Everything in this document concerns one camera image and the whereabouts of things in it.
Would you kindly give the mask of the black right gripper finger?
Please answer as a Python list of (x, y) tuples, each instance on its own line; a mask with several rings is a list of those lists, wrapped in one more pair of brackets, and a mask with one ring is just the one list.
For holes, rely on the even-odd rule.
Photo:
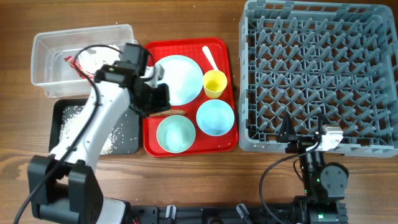
[(277, 142), (289, 143), (294, 141), (297, 141), (297, 134), (293, 127), (293, 122), (291, 120), (291, 117), (289, 113), (286, 111), (285, 116), (282, 120), (282, 126), (277, 136)]
[(322, 112), (319, 112), (317, 114), (317, 130), (315, 132), (315, 135), (317, 137), (320, 137), (321, 135), (324, 135), (326, 133), (326, 127), (330, 124), (330, 122), (325, 118), (325, 115)]

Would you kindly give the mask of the brown bread stick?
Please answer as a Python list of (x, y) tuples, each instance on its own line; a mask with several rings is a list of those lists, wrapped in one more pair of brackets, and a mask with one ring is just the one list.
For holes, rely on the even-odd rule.
[(149, 113), (148, 117), (168, 117), (173, 115), (185, 115), (186, 112), (184, 110), (165, 110), (165, 111), (153, 111)]

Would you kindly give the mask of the mint green bowl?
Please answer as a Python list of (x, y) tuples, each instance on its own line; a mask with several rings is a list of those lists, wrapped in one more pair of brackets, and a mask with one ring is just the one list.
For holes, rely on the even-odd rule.
[(156, 131), (159, 146), (172, 154), (187, 151), (194, 143), (196, 130), (193, 123), (182, 115), (163, 119)]

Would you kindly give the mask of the white napkin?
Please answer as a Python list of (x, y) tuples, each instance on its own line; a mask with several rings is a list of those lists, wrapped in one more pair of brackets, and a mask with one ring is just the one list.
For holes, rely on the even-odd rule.
[(120, 48), (116, 45), (93, 47), (78, 56), (78, 63), (82, 71), (94, 74), (103, 65), (111, 65), (119, 60), (119, 50)]

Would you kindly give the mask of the red snack wrapper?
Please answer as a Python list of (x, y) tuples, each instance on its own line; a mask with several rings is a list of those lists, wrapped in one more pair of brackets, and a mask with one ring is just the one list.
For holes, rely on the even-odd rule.
[(83, 69), (79, 62), (75, 62), (75, 60), (72, 56), (65, 57), (64, 61), (67, 64), (69, 64), (69, 66), (71, 66), (71, 68), (77, 72), (77, 74), (80, 78), (82, 78), (82, 79), (86, 78), (85, 76), (83, 76), (83, 73), (89, 78), (95, 77), (93, 73), (90, 73), (90, 72), (86, 71), (85, 69)]

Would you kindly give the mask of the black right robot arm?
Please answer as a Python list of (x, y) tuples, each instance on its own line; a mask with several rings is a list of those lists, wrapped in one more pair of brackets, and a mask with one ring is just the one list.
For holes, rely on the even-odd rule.
[(326, 163), (324, 153), (336, 148), (343, 139), (343, 130), (330, 124), (322, 114), (312, 136), (299, 136), (288, 113), (282, 120), (278, 134), (280, 142), (286, 142), (286, 153), (298, 154), (304, 196), (294, 197), (291, 223), (348, 223), (345, 198), (348, 185), (348, 169), (337, 163)]

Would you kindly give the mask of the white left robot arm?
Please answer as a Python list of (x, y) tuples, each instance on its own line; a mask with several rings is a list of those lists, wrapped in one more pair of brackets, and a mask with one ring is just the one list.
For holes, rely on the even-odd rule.
[(103, 65), (90, 80), (92, 91), (76, 131), (47, 157), (34, 156), (28, 166), (30, 194), (14, 221), (30, 205), (35, 218), (56, 223), (139, 223), (131, 204), (106, 198), (95, 177), (100, 151), (120, 116), (128, 109), (148, 116), (170, 109), (166, 84), (152, 86), (160, 67), (147, 70), (150, 52), (127, 43), (121, 59)]

